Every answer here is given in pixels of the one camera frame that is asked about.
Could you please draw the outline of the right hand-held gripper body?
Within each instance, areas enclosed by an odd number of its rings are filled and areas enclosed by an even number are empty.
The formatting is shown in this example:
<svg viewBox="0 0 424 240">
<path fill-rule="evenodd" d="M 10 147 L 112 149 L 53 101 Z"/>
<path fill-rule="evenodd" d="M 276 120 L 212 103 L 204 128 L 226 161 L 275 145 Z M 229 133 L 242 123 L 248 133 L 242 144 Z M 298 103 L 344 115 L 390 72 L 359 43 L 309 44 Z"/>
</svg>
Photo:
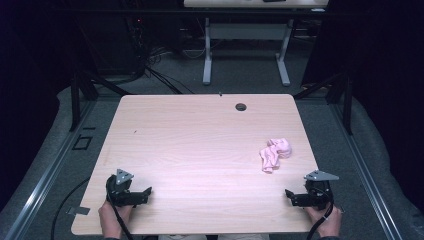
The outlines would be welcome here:
<svg viewBox="0 0 424 240">
<path fill-rule="evenodd" d="M 326 208 L 334 200 L 330 186 L 331 181 L 339 179 L 338 176 L 315 170 L 304 176 L 306 194 L 294 194 L 293 205 L 299 207 L 317 207 L 319 210 Z"/>
</svg>

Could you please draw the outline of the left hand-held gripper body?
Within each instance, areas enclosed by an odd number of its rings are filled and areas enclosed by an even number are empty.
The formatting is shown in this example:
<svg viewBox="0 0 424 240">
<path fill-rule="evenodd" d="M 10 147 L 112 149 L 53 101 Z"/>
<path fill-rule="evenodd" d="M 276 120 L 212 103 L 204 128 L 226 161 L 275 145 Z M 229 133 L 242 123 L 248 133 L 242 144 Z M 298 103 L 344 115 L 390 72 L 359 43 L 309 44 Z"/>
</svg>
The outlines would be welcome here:
<svg viewBox="0 0 424 240">
<path fill-rule="evenodd" d="M 133 177 L 133 174 L 122 169 L 112 174 L 106 181 L 106 200 L 118 207 L 146 204 L 149 197 L 145 197 L 143 191 L 129 190 Z"/>
</svg>

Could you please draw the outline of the person's left hand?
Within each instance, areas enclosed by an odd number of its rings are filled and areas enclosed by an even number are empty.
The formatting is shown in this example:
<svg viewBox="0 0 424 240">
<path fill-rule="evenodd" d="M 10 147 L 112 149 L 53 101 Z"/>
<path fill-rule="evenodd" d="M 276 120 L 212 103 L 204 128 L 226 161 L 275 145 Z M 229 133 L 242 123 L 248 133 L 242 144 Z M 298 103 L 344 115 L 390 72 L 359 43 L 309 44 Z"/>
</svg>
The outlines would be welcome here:
<svg viewBox="0 0 424 240">
<path fill-rule="evenodd" d="M 127 224 L 132 212 L 132 206 L 117 207 L 116 212 L 123 222 Z M 105 239 L 119 240 L 122 236 L 123 230 L 118 222 L 116 212 L 108 201 L 105 201 L 98 209 L 102 235 Z"/>
</svg>

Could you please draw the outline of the person's right hand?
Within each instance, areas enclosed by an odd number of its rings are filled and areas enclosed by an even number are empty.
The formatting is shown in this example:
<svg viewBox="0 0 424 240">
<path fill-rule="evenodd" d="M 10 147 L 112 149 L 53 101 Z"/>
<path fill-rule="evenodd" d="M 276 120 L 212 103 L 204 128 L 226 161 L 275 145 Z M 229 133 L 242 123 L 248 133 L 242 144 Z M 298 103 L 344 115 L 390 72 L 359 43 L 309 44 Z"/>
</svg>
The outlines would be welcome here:
<svg viewBox="0 0 424 240">
<path fill-rule="evenodd" d="M 326 209 L 319 210 L 314 207 L 305 207 L 305 212 L 309 215 L 312 228 L 308 238 L 317 233 L 318 240 L 339 240 L 342 223 L 342 211 L 329 203 Z"/>
</svg>

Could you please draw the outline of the pink cloth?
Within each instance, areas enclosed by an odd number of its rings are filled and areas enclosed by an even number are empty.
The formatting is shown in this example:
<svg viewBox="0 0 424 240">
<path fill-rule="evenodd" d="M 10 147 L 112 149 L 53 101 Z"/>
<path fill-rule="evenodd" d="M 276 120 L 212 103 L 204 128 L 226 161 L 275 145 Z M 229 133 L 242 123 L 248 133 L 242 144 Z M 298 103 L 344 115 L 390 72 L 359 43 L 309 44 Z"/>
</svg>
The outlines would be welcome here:
<svg viewBox="0 0 424 240">
<path fill-rule="evenodd" d="M 280 167 L 280 160 L 292 154 L 292 147 L 286 138 L 270 139 L 267 146 L 259 152 L 262 159 L 262 171 L 272 173 Z"/>
</svg>

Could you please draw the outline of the grey tape piece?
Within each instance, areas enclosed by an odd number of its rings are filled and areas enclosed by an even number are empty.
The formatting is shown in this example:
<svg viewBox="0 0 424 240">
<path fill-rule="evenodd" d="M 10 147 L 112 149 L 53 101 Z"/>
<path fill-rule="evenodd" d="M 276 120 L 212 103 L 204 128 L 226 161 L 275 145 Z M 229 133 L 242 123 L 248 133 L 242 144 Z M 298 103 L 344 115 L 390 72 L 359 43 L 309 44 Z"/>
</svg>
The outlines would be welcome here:
<svg viewBox="0 0 424 240">
<path fill-rule="evenodd" d="M 67 214 L 69 215 L 87 215 L 90 212 L 89 208 L 86 207 L 69 207 L 68 210 L 66 211 Z"/>
</svg>

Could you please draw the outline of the white desk with metal legs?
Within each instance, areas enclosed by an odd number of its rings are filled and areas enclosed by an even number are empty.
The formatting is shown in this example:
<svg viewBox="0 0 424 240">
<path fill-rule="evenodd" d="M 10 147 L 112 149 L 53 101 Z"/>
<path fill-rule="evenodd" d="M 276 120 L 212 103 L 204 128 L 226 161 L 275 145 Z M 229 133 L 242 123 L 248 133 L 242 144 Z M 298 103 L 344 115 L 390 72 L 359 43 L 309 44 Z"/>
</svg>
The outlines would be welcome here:
<svg viewBox="0 0 424 240">
<path fill-rule="evenodd" d="M 184 0 L 184 6 L 193 10 L 283 10 L 288 13 L 324 12 L 329 0 Z M 285 55 L 290 41 L 294 20 L 283 19 L 276 23 L 225 22 L 205 18 L 205 63 L 203 84 L 211 83 L 212 43 L 216 40 L 279 40 L 280 51 L 276 63 L 283 86 L 290 85 L 285 65 Z"/>
</svg>

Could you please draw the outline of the aluminium floor rail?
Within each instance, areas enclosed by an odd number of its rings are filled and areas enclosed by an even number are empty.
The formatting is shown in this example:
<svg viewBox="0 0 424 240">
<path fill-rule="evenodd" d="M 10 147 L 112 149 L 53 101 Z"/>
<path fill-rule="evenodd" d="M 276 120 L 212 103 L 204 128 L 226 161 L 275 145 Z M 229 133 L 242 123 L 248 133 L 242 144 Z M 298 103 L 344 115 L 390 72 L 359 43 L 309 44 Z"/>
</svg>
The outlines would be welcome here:
<svg viewBox="0 0 424 240">
<path fill-rule="evenodd" d="M 399 228 L 397 227 L 392 214 L 382 197 L 374 178 L 365 162 L 365 159 L 360 152 L 360 149 L 352 134 L 349 134 L 345 129 L 342 121 L 342 113 L 337 105 L 329 104 L 330 111 L 335 119 L 340 131 L 342 132 L 347 145 L 353 155 L 353 163 L 356 172 L 367 194 L 367 197 L 374 209 L 374 212 L 380 222 L 380 225 L 385 233 L 387 240 L 404 240 Z"/>
<path fill-rule="evenodd" d="M 94 240 L 77 236 L 71 226 L 103 142 L 112 105 L 89 102 L 70 132 L 62 106 L 17 192 L 0 213 L 0 240 Z"/>
</svg>

